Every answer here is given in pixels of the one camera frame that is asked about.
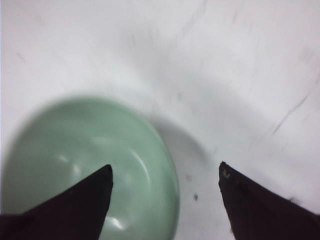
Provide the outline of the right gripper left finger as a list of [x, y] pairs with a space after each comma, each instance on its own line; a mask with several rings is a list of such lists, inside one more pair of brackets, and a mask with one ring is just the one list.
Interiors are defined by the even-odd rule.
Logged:
[[110, 206], [107, 164], [57, 196], [21, 214], [0, 217], [2, 240], [97, 240]]

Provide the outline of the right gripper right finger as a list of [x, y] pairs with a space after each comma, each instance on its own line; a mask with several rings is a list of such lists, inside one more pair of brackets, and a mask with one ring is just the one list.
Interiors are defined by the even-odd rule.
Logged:
[[320, 216], [219, 165], [220, 193], [236, 240], [318, 240]]

